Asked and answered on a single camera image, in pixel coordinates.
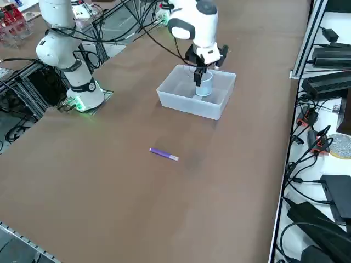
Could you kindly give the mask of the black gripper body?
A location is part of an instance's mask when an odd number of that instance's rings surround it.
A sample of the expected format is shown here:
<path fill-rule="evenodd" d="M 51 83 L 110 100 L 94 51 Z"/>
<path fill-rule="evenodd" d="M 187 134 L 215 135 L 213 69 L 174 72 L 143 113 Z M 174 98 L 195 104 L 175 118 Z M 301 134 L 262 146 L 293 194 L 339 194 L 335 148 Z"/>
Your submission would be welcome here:
<path fill-rule="evenodd" d="M 196 63 L 196 71 L 206 72 L 207 69 L 208 69 L 209 67 L 213 66 L 213 65 L 214 65 L 214 62 L 209 63 L 209 64 L 206 64 L 206 63 L 204 63 L 203 61 L 199 60 L 199 61 L 197 61 L 197 63 Z"/>

